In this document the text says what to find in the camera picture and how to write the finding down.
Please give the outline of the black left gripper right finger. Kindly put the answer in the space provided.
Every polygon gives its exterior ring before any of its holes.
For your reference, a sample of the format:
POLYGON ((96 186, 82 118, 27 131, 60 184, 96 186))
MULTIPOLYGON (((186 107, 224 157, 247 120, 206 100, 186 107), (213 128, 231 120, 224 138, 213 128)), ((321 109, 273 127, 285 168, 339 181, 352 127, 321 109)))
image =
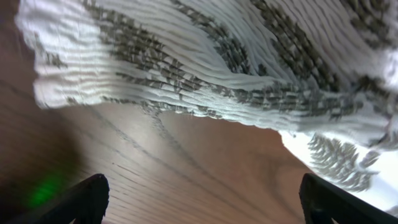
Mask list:
POLYGON ((303 176, 299 191, 306 224, 397 224, 397 218, 315 174, 303 176))

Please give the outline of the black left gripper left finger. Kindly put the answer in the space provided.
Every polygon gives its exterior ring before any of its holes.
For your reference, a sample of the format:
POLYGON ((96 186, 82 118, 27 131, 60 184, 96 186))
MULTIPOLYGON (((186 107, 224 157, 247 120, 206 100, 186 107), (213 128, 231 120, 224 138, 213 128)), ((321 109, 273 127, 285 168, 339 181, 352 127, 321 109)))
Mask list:
POLYGON ((7 224, 101 224, 108 204, 108 180, 95 174, 7 224))

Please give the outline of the white fern print dress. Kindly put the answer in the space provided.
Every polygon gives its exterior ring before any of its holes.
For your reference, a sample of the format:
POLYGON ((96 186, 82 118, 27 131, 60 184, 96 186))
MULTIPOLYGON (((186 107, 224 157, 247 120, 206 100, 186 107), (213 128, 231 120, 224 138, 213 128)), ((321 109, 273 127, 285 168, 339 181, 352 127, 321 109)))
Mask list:
POLYGON ((276 130, 397 215, 397 1, 24 0, 41 108, 134 103, 276 130))

